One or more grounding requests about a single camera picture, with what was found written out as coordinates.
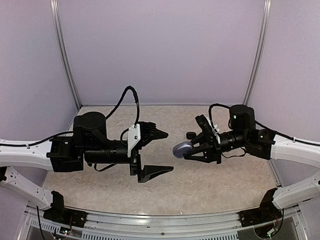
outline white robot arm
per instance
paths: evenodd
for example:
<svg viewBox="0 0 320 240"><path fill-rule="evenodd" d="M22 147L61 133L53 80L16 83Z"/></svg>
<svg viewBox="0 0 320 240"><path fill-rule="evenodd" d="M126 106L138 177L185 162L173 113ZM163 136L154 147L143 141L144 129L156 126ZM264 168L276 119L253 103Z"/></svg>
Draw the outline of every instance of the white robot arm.
<svg viewBox="0 0 320 240"><path fill-rule="evenodd" d="M219 132L214 125L211 110L215 106L229 109L228 125L231 131ZM176 145L173 148L176 158L220 164L224 152L242 148L245 154L262 159L288 160L320 169L320 142L290 137L267 128L255 120L254 110L246 105L229 107L219 103L212 104L209 118L200 115L195 120L202 132L193 134L191 141ZM264 129L256 129L256 124ZM320 171L290 186L268 190L258 208L239 213L241 225L247 227L273 221L282 217L280 210L319 196Z"/></svg>
<svg viewBox="0 0 320 240"><path fill-rule="evenodd" d="M156 129L155 123L139 121L126 132L127 140L109 140L105 116L100 112L88 112L74 118L73 136L56 134L38 142L0 139L0 186L25 196L44 210L45 219L67 225L72 219L73 226L83 228L86 212L65 208L64 198L59 192L34 184L14 167L67 173L82 171L84 160L90 167L94 164L94 169L97 164L110 164L108 167L129 164L130 175L137 175L139 183L173 170L172 166L156 165L145 165L142 169L141 148L152 140L168 136Z"/></svg>
<svg viewBox="0 0 320 240"><path fill-rule="evenodd" d="M316 146L320 145L320 142L309 141L315 144L309 145L279 135L276 135L273 140L275 144L271 147L272 159L288 160L320 169L320 147ZM274 192L272 203L277 209L284 209L319 196L320 171L305 180L278 188Z"/></svg>

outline metal corner post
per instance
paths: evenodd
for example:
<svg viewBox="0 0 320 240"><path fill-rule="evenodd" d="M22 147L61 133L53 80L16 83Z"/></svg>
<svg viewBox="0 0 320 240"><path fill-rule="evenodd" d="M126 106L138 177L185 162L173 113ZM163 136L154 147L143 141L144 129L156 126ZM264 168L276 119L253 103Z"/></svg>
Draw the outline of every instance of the metal corner post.
<svg viewBox="0 0 320 240"><path fill-rule="evenodd" d="M244 105L248 105L254 85L256 82L258 70L259 70L259 65L261 62L262 54L264 51L264 45L265 45L265 40L267 36L267 29L268 29L268 22L269 22L269 17L270 17L270 8L271 8L271 0L264 0L264 7L263 7L263 14L262 14L262 22L261 22L261 27L260 27L260 33L259 33L259 39L258 39L258 45L255 51L255 56L254 56L254 61L253 61L253 66L251 69L250 73L250 79L248 86L245 91L245 97L243 100Z"/></svg>
<svg viewBox="0 0 320 240"><path fill-rule="evenodd" d="M76 106L76 109L79 111L81 108L81 102L79 99L79 94L74 82L74 78L71 73L71 68L67 56L67 51L66 51L66 46L64 42L64 37L62 33L62 27L61 27L61 20L60 20L60 15L59 15L59 7L58 7L58 0L50 0L50 5L51 5L51 11L52 11L52 18L53 18L53 23L54 23L54 29L56 33L56 38L58 41L58 47L60 50L61 54L61 59L63 63L63 67L65 70L66 78L68 81L68 85L70 87L70 91L72 94L72 98L74 101L74 104Z"/></svg>

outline speckled floor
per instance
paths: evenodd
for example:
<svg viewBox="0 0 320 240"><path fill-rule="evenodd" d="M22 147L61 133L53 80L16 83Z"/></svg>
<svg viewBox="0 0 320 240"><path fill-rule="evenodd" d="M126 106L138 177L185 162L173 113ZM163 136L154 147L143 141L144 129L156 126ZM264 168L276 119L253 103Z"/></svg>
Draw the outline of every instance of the speckled floor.
<svg viewBox="0 0 320 240"><path fill-rule="evenodd" d="M113 107L83 107L79 114L97 111L107 115ZM206 106L142 106L140 120L154 122L169 133L141 151L142 164L174 166L172 172L147 183L130 176L128 165L105 172L84 166L84 171L49 172L44 187L64 195L66 206L87 210L143 215L190 215L256 207L265 192L275 187L266 160L245 157L222 158L222 164L176 159L172 148L186 141L188 131L200 132L195 117L208 115ZM107 121L109 139L119 139L133 124L135 106L121 106ZM228 110L215 108L213 120L221 132L228 130ZM226 153L240 154L241 150Z"/></svg>

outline black cable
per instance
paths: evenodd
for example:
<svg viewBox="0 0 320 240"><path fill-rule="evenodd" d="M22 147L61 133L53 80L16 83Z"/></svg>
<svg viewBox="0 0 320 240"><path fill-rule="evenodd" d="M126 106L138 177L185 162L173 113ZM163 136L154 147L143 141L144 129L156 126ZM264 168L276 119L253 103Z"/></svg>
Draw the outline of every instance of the black cable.
<svg viewBox="0 0 320 240"><path fill-rule="evenodd" d="M110 169L110 168L112 168L112 167L114 167L116 164L110 164L110 165L108 165L108 166L106 166L106 167L104 167L104 168L102 168L102 169L97 169L97 164L95 163L94 165L93 165L93 168L94 168L94 170L96 170L97 172L104 172L105 170L107 170L107 169Z"/></svg>
<svg viewBox="0 0 320 240"><path fill-rule="evenodd" d="M35 145L38 145L38 144L42 144L44 143L45 141L48 141L54 137L57 137L57 136L60 136L60 135L63 135L63 134L72 134L73 131L64 131L64 132L60 132L60 133L57 133L55 135L52 135L52 136L49 136L45 139L42 139L40 141L36 141L34 143L31 143L31 144L6 144L6 143L0 143L0 146L5 146L5 147L32 147L32 146L35 146Z"/></svg>
<svg viewBox="0 0 320 240"><path fill-rule="evenodd" d="M282 225L283 225L283 223L284 223L284 217L285 217L285 209L283 208L283 209L282 209L282 218L281 218L280 227L278 228L278 230L276 231L275 234L271 235L271 237L277 235L277 234L280 232L280 230L281 230L281 228L282 228Z"/></svg>
<svg viewBox="0 0 320 240"><path fill-rule="evenodd" d="M120 142L122 143L122 145L124 145L124 146L127 146L127 144L124 142L124 135L125 135L125 133L126 132L128 132L129 131L129 128L127 128L126 130L124 130L122 133L121 133L121 135L120 135Z"/></svg>
<svg viewBox="0 0 320 240"><path fill-rule="evenodd" d="M105 119L107 120L108 118L111 117L112 114L114 114L114 112L118 109L118 107L120 106L120 104L122 103L122 101L124 100L125 98L125 95L127 93L127 91L130 90L133 94L133 97L134 97L134 101L135 101L135 104L136 104L136 118L135 118L135 121L134 121L134 125L136 125L139 121L139 116L140 116L140 105L139 105L139 98L138 98L138 94L137 94L137 91L135 90L134 87L132 86L127 86L121 97L120 97L120 100L118 101L118 103L115 105L115 107L111 110L111 112L105 117Z"/></svg>
<svg viewBox="0 0 320 240"><path fill-rule="evenodd" d="M36 206L36 213L38 214L38 222L39 222L39 229L40 229L41 236L42 236L43 240L46 240L44 232L42 231L42 227L41 227L40 213L39 213L39 207L38 206Z"/></svg>
<svg viewBox="0 0 320 240"><path fill-rule="evenodd" d="M234 158L234 157L244 157L247 154L247 151L240 147L243 150L243 154L241 155L232 155L232 156L225 156L223 153L221 153L222 156L224 156L226 159Z"/></svg>
<svg viewBox="0 0 320 240"><path fill-rule="evenodd" d="M214 104L211 104L210 107L209 107L209 118L210 118L210 122L211 122L211 125L213 127L213 121L212 121L212 108L213 107L222 107L222 108L225 108L225 109L230 109L229 106L227 105L224 105L224 104L220 104L220 103L214 103ZM299 139L295 139L294 137L292 136L289 136L287 134L284 134L284 133L281 133L281 132L278 132L276 130L273 130L265 125L263 125L262 123L258 122L258 121L255 121L255 124L257 124L258 126L268 130L269 132L272 132L274 134L277 134L281 137L284 137L286 139L289 139L291 141L295 141L295 142L298 142L298 143L302 143L302 144L307 144L307 145L311 145L311 146L316 146L316 147L320 147L320 144L319 143L313 143L313 142L308 142L308 141L303 141L303 140L299 140Z"/></svg>
<svg viewBox="0 0 320 240"><path fill-rule="evenodd" d="M224 105L224 104L220 104L220 103L214 103L214 104L211 104L209 106L209 119L210 119L210 123L211 123L211 126L214 128L214 122L212 121L212 108L213 107L222 107L222 108L225 108L225 109L229 109L230 107L227 106L227 105Z"/></svg>

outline light purple wall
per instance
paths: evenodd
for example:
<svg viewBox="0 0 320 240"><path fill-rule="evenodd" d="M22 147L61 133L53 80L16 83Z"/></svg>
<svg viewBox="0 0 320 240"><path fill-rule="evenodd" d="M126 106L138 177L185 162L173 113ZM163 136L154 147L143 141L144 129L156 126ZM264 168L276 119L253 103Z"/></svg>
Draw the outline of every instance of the light purple wall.
<svg viewBox="0 0 320 240"><path fill-rule="evenodd" d="M268 127L320 142L320 1L272 1L250 106ZM275 165L284 185L318 171L288 161ZM320 239L319 206L320 198L300 204L310 240Z"/></svg>
<svg viewBox="0 0 320 240"><path fill-rule="evenodd" d="M50 1L0 1L0 138L65 131L76 108L60 58ZM19 168L41 184L45 171ZM0 188L0 240L12 240L27 200Z"/></svg>
<svg viewBox="0 0 320 240"><path fill-rule="evenodd" d="M264 0L59 1L81 102L115 104L133 85L144 104L241 103L263 5Z"/></svg>

